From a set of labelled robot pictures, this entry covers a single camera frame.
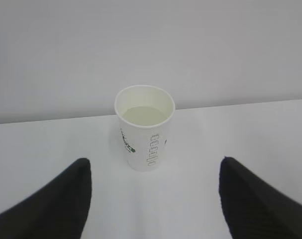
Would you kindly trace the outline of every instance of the printed logo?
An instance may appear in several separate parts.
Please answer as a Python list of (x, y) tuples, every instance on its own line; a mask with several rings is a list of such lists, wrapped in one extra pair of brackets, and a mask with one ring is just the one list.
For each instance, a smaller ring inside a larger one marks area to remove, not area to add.
[(132, 148), (132, 147), (128, 144), (127, 139), (126, 139), (126, 137), (125, 137), (125, 135), (124, 135), (122, 129), (121, 129), (121, 134), (122, 134), (122, 139), (123, 139), (123, 142), (124, 142), (124, 145), (125, 145), (126, 150), (129, 151), (130, 153), (131, 153), (131, 152), (132, 152), (132, 153), (135, 153), (135, 149)]

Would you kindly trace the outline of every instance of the paper cup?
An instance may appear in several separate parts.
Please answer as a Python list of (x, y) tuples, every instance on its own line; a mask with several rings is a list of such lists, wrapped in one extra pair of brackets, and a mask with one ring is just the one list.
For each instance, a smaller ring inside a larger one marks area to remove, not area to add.
[[(124, 113), (134, 107), (152, 107), (165, 115), (155, 125), (142, 126), (126, 120)], [(141, 172), (156, 169), (164, 159), (169, 122), (175, 111), (172, 97), (154, 86), (131, 86), (120, 91), (114, 103), (129, 165)]]

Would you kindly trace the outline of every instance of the cup rim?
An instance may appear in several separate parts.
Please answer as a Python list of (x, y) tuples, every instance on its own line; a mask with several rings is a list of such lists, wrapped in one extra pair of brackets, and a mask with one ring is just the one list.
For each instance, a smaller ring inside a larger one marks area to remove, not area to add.
[[(118, 110), (117, 110), (117, 107), (116, 107), (116, 103), (117, 103), (117, 100), (118, 100), (118, 97), (121, 95), (122, 92), (130, 89), (130, 88), (136, 88), (136, 87), (148, 87), (148, 88), (154, 88), (156, 90), (159, 90), (159, 91), (162, 91), (164, 92), (171, 100), (172, 104), (173, 104), (173, 111), (171, 113), (171, 115), (166, 119), (164, 120), (163, 122), (160, 122), (158, 124), (155, 124), (155, 125), (148, 125), (148, 126), (143, 126), (143, 125), (138, 125), (138, 124), (134, 124), (134, 123), (131, 123), (129, 121), (127, 121), (125, 118), (123, 118)], [(150, 86), (150, 85), (134, 85), (134, 86), (129, 86), (129, 87), (126, 87), (124, 89), (122, 89), (121, 91), (119, 91), (119, 93), (117, 93), (116, 97), (115, 97), (115, 101), (114, 101), (114, 110), (115, 110), (115, 113), (116, 115), (122, 120), (124, 121), (125, 123), (127, 123), (128, 125), (132, 126), (132, 127), (136, 127), (136, 128), (144, 128), (144, 129), (149, 129), (149, 128), (156, 128), (156, 127), (159, 127), (163, 124), (165, 124), (166, 122), (170, 121), (170, 119), (172, 118), (174, 112), (175, 112), (175, 102), (172, 98), (172, 96), (165, 90), (163, 90), (162, 88), (159, 88), (159, 87), (156, 87), (156, 86)]]

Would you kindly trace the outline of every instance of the table surface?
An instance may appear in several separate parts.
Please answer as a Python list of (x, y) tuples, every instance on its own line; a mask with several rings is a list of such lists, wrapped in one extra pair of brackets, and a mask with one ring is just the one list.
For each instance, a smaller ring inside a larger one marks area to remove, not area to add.
[(92, 164), (83, 239), (230, 239), (219, 166), (233, 156), (302, 203), (302, 100), (176, 111), (155, 171), (123, 159), (116, 116), (0, 124), (0, 213), (75, 159)]

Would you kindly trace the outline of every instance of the printed text on cup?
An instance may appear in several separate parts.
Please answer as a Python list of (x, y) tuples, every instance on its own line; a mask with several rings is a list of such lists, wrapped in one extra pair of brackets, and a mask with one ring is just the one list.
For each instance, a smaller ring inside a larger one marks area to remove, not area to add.
[(155, 134), (151, 136), (150, 140), (150, 146), (149, 146), (149, 156), (147, 158), (147, 165), (153, 166), (156, 164), (156, 160), (158, 158), (157, 156), (157, 150), (158, 150), (158, 144), (159, 144), (159, 134)]

